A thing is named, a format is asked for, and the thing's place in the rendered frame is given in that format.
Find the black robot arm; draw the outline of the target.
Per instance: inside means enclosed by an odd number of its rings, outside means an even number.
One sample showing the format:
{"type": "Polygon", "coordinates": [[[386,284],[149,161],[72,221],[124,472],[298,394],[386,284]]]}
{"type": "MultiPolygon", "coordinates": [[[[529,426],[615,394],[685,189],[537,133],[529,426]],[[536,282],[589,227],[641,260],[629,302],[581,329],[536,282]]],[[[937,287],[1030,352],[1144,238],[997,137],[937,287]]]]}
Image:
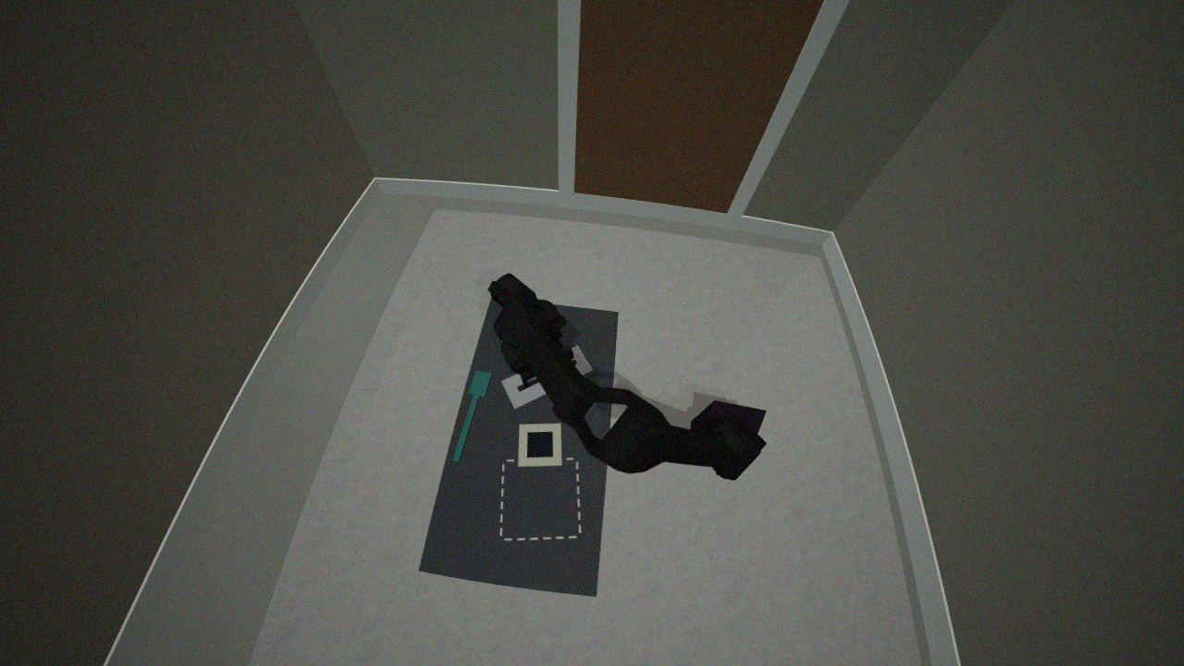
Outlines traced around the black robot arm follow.
{"type": "Polygon", "coordinates": [[[665,414],[630,389],[598,388],[581,376],[556,344],[556,329],[567,320],[551,301],[539,300],[528,286],[507,273],[489,286],[498,303],[500,353],[513,374],[536,376],[549,395],[551,411],[573,427],[588,454],[618,472],[641,473],[663,463],[707,465],[722,479],[735,480],[767,444],[746,427],[745,416],[715,416],[710,434],[670,425],[665,414]],[[609,435],[597,438],[584,414],[593,403],[625,404],[609,435]],[[744,420],[745,418],[745,420],[744,420]]]}

